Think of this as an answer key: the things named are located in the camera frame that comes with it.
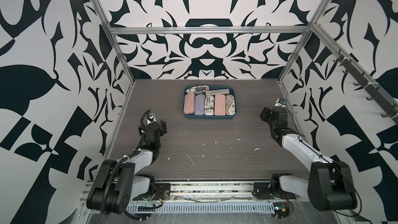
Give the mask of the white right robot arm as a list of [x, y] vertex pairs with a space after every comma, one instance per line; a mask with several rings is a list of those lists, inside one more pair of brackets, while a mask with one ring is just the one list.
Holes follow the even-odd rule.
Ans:
[[265, 107], [260, 118], [268, 123], [272, 139], [291, 152], [309, 171], [308, 179], [290, 174], [275, 174], [271, 188], [306, 198], [321, 212], [357, 208], [361, 199], [346, 163], [324, 156], [290, 128], [288, 111], [284, 107]]

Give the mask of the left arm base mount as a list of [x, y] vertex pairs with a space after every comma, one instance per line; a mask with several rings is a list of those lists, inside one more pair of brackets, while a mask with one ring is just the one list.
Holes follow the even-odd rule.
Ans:
[[170, 183], [163, 183], [163, 182], [155, 182], [152, 186], [149, 187], [148, 191], [144, 194], [138, 195], [134, 197], [134, 201], [139, 200], [162, 200], [168, 199], [170, 197], [171, 192], [171, 184]]

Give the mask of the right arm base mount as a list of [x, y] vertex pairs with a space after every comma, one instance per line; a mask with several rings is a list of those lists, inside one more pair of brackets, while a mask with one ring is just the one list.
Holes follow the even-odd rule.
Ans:
[[269, 199], [296, 199], [295, 194], [282, 190], [280, 177], [290, 174], [273, 174], [269, 183], [254, 183], [252, 195], [258, 200]]

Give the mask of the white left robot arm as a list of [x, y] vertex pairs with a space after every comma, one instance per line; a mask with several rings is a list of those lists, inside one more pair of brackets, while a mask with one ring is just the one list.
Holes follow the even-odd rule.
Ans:
[[167, 133], [166, 122], [147, 122], [140, 126], [141, 140], [130, 155], [119, 160], [105, 160], [91, 187], [86, 207], [100, 211], [104, 217], [126, 212], [130, 200], [154, 195], [154, 177], [140, 174], [158, 158], [161, 148], [160, 137]]

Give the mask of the pink glasses case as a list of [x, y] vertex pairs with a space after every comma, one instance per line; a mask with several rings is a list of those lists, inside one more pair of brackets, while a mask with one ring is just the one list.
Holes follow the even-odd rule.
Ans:
[[184, 97], [183, 112], [187, 115], [193, 114], [195, 111], [195, 94], [189, 92]]
[[224, 94], [216, 94], [214, 100], [215, 116], [226, 115], [226, 96]]

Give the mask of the map print glasses case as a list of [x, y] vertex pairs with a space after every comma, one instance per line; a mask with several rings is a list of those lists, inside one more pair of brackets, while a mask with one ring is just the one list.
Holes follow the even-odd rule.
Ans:
[[236, 114], [235, 97], [232, 94], [226, 95], [226, 115], [233, 116]]

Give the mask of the grey felt glasses case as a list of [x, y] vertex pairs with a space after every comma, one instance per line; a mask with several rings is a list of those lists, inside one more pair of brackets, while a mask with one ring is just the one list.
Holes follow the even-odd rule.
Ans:
[[209, 91], [206, 91], [205, 94], [206, 94], [206, 96], [218, 95], [218, 94], [228, 95], [228, 94], [230, 94], [230, 89], [209, 90]]

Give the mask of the text print glasses case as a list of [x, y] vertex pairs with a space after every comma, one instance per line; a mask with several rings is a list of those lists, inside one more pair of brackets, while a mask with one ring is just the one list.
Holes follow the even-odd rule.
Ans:
[[213, 116], [215, 114], [215, 97], [207, 95], [205, 98], [204, 115]]

